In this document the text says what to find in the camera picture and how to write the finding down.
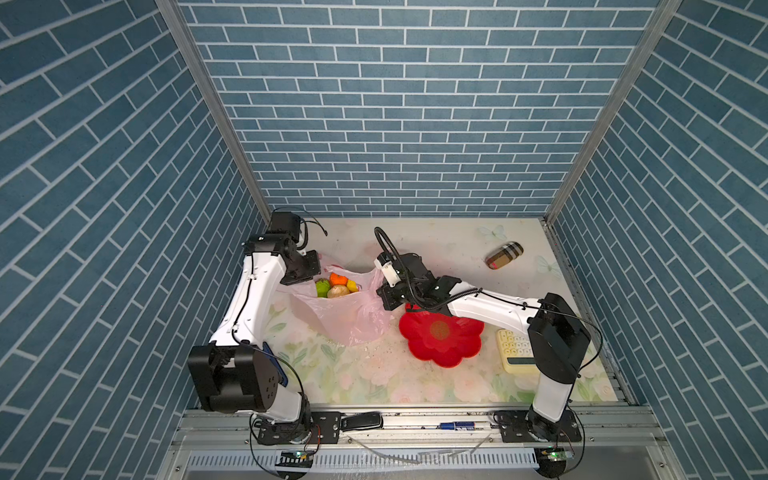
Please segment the beige fake potato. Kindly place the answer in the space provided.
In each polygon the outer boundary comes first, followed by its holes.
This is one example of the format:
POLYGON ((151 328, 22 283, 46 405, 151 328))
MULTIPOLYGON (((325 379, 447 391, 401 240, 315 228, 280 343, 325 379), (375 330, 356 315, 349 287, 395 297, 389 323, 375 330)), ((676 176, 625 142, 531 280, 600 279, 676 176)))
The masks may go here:
POLYGON ((351 294, 351 291, 346 285, 333 285, 327 292, 327 298, 339 298, 349 294, 351 294))

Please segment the pink plastic bag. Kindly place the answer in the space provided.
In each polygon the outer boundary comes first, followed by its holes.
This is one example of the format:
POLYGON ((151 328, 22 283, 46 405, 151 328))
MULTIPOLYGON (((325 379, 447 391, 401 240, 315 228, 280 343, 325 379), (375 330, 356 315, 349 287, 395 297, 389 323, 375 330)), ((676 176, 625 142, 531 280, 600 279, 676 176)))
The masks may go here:
POLYGON ((320 256, 320 265, 321 273, 311 281, 278 287, 278 292, 288 295, 294 316, 345 346, 371 342, 382 336, 391 317, 376 292, 384 283, 383 274, 377 269, 364 273, 346 270, 327 255, 320 256), (316 282, 329 280, 331 273, 354 281, 359 291, 330 299, 318 297, 316 282))

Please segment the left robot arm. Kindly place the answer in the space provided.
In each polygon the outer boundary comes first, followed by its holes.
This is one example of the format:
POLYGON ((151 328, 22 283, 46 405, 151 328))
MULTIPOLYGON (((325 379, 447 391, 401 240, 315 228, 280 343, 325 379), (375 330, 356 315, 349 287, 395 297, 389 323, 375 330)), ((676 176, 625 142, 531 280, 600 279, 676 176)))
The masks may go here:
POLYGON ((192 347, 187 367, 207 412, 250 413, 261 422, 259 442, 301 443, 310 436, 310 403, 303 388, 287 387, 293 367, 267 346, 266 325, 280 286, 312 279, 320 271, 306 236, 271 230, 244 244, 241 275, 232 300, 211 338, 192 347))

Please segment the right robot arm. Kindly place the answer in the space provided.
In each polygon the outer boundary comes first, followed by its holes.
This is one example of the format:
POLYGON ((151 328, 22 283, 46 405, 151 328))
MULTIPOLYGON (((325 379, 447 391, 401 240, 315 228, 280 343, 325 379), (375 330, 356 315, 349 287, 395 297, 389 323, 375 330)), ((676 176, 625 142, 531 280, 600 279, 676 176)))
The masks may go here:
POLYGON ((384 276, 377 294, 387 310, 406 305, 419 313, 468 318, 526 335, 539 371, 526 414, 528 431, 539 440, 556 439, 591 343, 590 332, 561 296, 526 299, 488 292, 448 275, 436 277, 413 253, 381 253, 374 265, 384 276))

